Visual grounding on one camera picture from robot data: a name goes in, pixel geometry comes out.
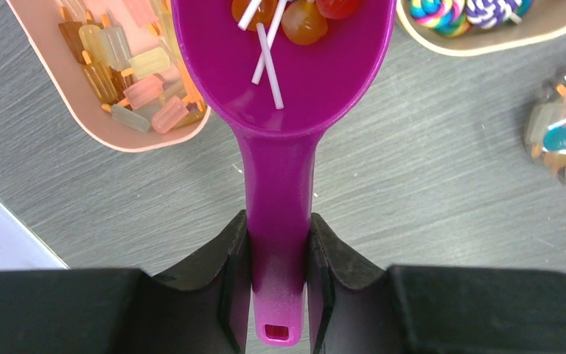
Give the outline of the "amber ball lollipop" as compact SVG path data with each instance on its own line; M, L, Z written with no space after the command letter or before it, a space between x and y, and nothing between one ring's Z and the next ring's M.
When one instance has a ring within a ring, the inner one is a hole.
M314 1L287 1L279 28L293 44L306 46L327 34L328 23Z

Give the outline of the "orange ball lollipop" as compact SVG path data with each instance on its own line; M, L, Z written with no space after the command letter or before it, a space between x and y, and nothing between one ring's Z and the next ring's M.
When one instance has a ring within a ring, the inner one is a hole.
M276 37L287 1L232 1L231 15L241 30L257 33L261 53L251 82L257 85L264 73L268 76L275 109L284 107L281 89L273 64L271 47Z

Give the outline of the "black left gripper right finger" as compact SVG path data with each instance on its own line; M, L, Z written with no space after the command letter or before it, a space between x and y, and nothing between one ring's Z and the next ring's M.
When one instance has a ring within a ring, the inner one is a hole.
M318 214L308 241L313 353L566 353L566 274L380 268Z

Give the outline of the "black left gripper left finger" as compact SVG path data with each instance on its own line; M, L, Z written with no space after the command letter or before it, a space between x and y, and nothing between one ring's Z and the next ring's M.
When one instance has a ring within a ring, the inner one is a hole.
M138 268L0 271L0 353L243 353L246 214L156 275Z

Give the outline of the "magenta plastic scoop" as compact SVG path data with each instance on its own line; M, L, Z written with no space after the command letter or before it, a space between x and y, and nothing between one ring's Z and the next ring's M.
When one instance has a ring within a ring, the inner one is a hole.
M262 49L229 1L173 1L175 33L205 101L232 129L243 161L256 335L292 347L303 334L306 247L320 138L366 93L385 57L395 1L362 1L325 35L270 49L283 108L269 81L251 79Z

